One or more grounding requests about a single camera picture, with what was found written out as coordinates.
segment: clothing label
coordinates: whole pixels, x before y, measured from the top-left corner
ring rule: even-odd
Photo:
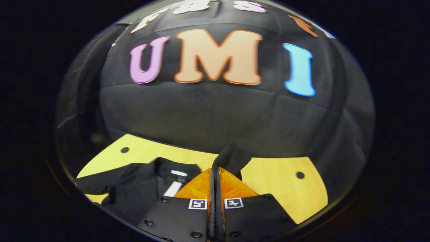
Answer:
[[[178,191],[181,188],[181,186],[182,186],[182,183],[180,183],[180,182],[173,182],[170,185],[170,187],[167,189],[167,191],[163,194],[163,196],[166,196],[166,197],[173,197],[173,196],[175,196],[178,193]]]

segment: pink letter u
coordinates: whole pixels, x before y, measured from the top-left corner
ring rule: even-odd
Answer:
[[[130,51],[132,55],[130,60],[130,77],[133,82],[138,84],[152,82],[160,73],[161,61],[163,60],[164,43],[170,39],[170,36],[157,38],[149,45],[152,46],[151,60],[147,71],[141,69],[141,59],[146,44],[139,45]]]

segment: screw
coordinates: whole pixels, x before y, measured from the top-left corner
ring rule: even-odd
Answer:
[[[151,221],[151,220],[149,220],[149,219],[145,219],[144,223],[145,223],[146,225],[149,225],[149,226],[152,226],[152,225],[154,224],[154,222],[152,222],[152,221]]]
[[[231,238],[237,238],[239,236],[240,236],[240,232],[238,232],[238,231],[232,231],[232,232],[230,232],[230,237]]]
[[[201,238],[203,236],[203,234],[202,233],[199,233],[199,232],[192,232],[191,233],[191,237],[193,237],[193,238]]]

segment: black shirt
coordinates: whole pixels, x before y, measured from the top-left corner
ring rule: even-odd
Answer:
[[[85,194],[108,196],[101,205],[124,221],[137,226],[153,203],[161,197],[178,175],[171,171],[188,175],[183,186],[201,173],[195,164],[181,164],[165,158],[157,158],[149,164],[129,165],[75,179],[77,187]]]

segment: dark background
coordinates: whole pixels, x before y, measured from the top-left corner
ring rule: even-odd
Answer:
[[[97,32],[143,1],[2,2],[5,241],[127,241],[139,233],[63,186],[53,147],[55,100],[68,65]],[[425,241],[423,154],[429,75],[426,1],[288,1],[342,41],[372,88],[377,127],[369,165],[348,206],[301,241]]]

